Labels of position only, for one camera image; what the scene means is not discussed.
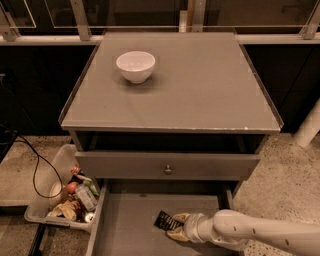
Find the drawer knob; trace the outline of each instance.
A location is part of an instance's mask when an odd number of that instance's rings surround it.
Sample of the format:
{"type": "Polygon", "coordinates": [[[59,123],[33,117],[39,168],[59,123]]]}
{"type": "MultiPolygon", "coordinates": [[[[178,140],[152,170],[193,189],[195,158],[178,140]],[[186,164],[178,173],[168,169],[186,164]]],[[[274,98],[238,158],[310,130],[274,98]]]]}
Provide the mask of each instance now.
{"type": "Polygon", "coordinates": [[[167,166],[166,166],[166,169],[164,170],[164,174],[165,174],[165,175],[170,175],[170,174],[172,174],[172,173],[173,173],[173,171],[171,170],[170,165],[167,165],[167,166]]]}

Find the white bowl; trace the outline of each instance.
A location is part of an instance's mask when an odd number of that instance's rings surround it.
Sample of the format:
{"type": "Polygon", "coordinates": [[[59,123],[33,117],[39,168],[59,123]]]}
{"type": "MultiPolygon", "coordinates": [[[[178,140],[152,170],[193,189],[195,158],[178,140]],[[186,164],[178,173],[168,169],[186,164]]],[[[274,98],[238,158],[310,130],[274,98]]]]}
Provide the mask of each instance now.
{"type": "Polygon", "coordinates": [[[131,83],[143,83],[154,69],[156,59],[147,52],[133,51],[118,57],[116,64],[121,74],[131,83]]]}

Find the black wall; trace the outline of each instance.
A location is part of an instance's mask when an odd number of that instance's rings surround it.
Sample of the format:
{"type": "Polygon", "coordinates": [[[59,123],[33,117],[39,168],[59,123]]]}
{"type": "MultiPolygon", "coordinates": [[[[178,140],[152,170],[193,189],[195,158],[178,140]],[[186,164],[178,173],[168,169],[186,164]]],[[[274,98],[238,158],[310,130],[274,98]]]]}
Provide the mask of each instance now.
{"type": "Polygon", "coordinates": [[[58,117],[93,46],[0,47],[0,122],[24,135],[62,135],[58,117]]]}
{"type": "Polygon", "coordinates": [[[285,125],[294,133],[320,97],[320,45],[248,45],[246,50],[285,125]]]}

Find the white pillar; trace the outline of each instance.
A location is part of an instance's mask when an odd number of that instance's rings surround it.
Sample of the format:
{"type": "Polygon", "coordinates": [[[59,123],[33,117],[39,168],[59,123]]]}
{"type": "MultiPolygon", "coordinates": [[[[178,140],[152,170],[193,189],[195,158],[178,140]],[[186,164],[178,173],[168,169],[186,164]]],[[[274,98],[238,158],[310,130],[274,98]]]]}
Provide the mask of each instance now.
{"type": "Polygon", "coordinates": [[[320,130],[320,99],[293,135],[293,140],[301,147],[307,147],[320,130]]]}

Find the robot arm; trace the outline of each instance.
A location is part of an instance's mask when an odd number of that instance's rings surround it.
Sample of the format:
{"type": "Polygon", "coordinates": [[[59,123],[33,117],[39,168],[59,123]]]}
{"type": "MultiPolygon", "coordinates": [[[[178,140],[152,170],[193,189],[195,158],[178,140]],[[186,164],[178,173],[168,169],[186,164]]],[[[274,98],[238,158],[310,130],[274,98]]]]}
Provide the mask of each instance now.
{"type": "Polygon", "coordinates": [[[320,225],[253,218],[232,210],[212,216],[180,214],[176,219],[184,222],[183,228],[167,232],[175,240],[243,251],[252,239],[295,255],[320,255],[320,225]]]}

